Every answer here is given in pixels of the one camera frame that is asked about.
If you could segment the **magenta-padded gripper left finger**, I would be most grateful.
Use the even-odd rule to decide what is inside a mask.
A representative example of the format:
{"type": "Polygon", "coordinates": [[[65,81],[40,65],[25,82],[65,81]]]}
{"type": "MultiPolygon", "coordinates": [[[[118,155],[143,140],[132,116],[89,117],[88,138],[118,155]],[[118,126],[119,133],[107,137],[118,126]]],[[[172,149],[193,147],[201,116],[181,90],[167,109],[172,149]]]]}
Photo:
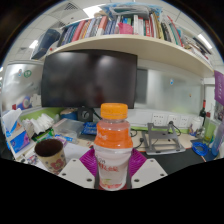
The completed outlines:
{"type": "Polygon", "coordinates": [[[80,158],[72,158],[59,176],[78,186],[96,189],[99,186],[99,174],[94,148],[90,148],[80,158]]]}

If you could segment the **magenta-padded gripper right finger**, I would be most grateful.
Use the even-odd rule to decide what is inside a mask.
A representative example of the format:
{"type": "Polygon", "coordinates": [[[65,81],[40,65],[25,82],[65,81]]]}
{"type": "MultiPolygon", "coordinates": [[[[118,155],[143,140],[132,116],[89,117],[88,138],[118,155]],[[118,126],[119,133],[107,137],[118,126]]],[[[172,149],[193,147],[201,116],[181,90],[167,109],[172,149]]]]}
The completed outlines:
{"type": "Polygon", "coordinates": [[[136,189],[166,177],[167,173],[155,159],[147,159],[133,149],[128,162],[127,188],[136,189]]]}

